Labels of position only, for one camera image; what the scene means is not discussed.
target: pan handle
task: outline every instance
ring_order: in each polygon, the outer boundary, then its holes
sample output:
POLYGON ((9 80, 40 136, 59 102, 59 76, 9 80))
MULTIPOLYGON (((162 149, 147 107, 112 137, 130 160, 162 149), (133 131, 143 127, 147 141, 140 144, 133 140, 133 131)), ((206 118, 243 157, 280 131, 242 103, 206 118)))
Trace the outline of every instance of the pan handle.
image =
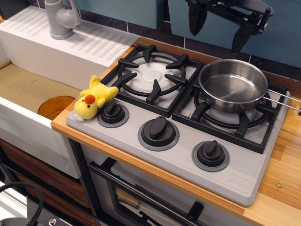
POLYGON ((281 102, 278 102, 278 101, 276 101, 276 100, 273 100, 273 99, 270 99, 270 98, 267 98, 267 97, 262 97, 262 98, 264 98, 264 99, 266 99, 266 100, 273 101, 273 102, 275 102, 275 103, 277 103, 277 104, 284 105, 284 106, 286 106, 286 107, 292 108, 292 109, 294 109, 294 110, 296 110, 296 111, 298 111, 298 112, 301 112, 300 109, 295 108, 295 107, 292 107, 292 106, 290 106, 290 105, 283 104, 283 103, 281 103, 281 102))
POLYGON ((284 94, 281 94, 281 93, 275 92, 275 91, 273 91, 273 90, 270 90, 270 89, 268 89, 268 91, 270 91, 270 92, 272 92, 272 93, 276 93, 276 94, 278 94, 278 95, 281 95, 281 96, 283 96, 283 97, 286 97, 286 98, 289 98, 289 99, 291 99, 291 100, 294 100, 294 101, 297 101, 297 102, 301 103, 301 101, 300 101, 300 100, 297 100, 297 99, 294 99, 294 98, 288 97, 287 95, 284 95, 284 94))

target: cabinet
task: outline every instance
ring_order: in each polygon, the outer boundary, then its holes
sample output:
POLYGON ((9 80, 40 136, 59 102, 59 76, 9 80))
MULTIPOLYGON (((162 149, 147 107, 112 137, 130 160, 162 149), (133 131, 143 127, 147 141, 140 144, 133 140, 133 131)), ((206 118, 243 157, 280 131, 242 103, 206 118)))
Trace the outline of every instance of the cabinet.
MULTIPOLYGON (((1 165, 12 172, 15 180, 36 184, 44 195, 46 206, 57 216, 76 226, 98 225, 78 179, 56 170, 1 139, 0 159, 1 165)), ((38 198, 32 189, 26 191, 38 198)))

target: black cable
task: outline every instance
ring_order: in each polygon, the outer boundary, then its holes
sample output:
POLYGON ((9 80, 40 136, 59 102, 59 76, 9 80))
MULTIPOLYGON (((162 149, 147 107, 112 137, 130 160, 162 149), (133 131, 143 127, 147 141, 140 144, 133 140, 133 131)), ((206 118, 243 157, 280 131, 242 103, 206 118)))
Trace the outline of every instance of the black cable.
MULTIPOLYGON (((0 187, 0 193, 3 192, 4 190, 8 189, 8 188, 11 188, 11 187, 29 187, 29 188, 34 189, 38 193, 39 199, 40 199, 38 209, 35 212, 35 214, 33 215, 32 219, 26 225, 26 226, 34 226, 36 221, 38 220, 38 218, 40 216, 40 213, 41 213, 41 211, 43 209, 43 205, 44 205, 44 198, 43 198, 43 194, 42 194, 41 190, 37 186, 35 186, 33 184, 30 184, 30 183, 13 182, 13 183, 10 183, 8 185, 1 186, 0 187)), ((0 226, 4 226, 3 220, 0 221, 0 226)))

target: stainless steel pan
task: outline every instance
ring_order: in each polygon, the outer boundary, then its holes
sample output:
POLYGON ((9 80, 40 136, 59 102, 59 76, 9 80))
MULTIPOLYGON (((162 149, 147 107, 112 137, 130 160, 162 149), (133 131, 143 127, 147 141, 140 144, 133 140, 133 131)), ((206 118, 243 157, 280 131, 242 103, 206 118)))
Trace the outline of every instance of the stainless steel pan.
POLYGON ((217 60, 206 65, 201 70, 198 81, 204 101, 211 107, 228 113, 243 113, 252 109, 262 98, 269 99, 264 97, 267 91, 274 92, 268 89, 268 80, 261 70, 252 64, 234 59, 217 60))

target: yellow stuffed chick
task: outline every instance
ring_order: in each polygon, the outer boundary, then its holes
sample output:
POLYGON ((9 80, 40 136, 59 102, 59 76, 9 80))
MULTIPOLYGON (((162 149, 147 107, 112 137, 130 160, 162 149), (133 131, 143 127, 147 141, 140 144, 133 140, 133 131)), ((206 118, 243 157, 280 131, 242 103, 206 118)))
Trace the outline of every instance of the yellow stuffed chick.
POLYGON ((78 121, 92 119, 98 109, 112 101, 118 92, 117 87, 107 87, 99 82, 96 75, 93 75, 89 89, 80 92, 82 97, 74 105, 75 119, 78 121))

